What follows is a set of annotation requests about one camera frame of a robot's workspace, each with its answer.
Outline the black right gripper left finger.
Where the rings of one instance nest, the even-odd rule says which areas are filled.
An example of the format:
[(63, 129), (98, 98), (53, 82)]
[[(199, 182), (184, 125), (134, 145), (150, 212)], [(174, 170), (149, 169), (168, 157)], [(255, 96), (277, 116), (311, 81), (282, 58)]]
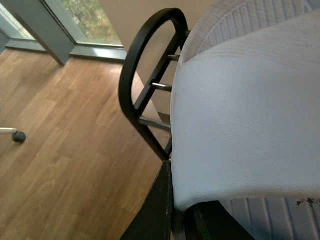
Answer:
[(169, 240), (173, 212), (171, 162), (165, 160), (136, 217), (122, 240)]

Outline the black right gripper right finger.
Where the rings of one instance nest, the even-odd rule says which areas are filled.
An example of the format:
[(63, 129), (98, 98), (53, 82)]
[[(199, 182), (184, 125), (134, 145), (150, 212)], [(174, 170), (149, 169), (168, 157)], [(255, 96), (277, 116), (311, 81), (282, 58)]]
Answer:
[(252, 240), (219, 201), (201, 202), (184, 212), (187, 240)]

